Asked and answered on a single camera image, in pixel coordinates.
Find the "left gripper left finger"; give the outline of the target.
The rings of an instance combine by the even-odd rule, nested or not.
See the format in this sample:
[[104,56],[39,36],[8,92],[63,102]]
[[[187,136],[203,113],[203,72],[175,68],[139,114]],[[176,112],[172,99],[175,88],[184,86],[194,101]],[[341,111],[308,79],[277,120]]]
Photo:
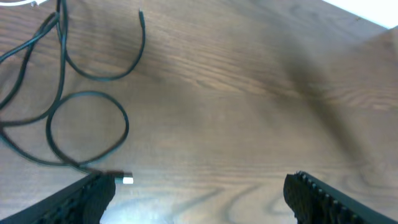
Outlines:
[[111,174],[90,174],[1,224],[98,224],[116,191]]

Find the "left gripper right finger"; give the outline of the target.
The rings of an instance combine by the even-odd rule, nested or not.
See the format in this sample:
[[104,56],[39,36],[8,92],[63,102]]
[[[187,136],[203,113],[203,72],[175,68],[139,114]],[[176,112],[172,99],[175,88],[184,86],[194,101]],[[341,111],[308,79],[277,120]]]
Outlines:
[[397,224],[304,171],[286,175],[283,195],[299,224]]

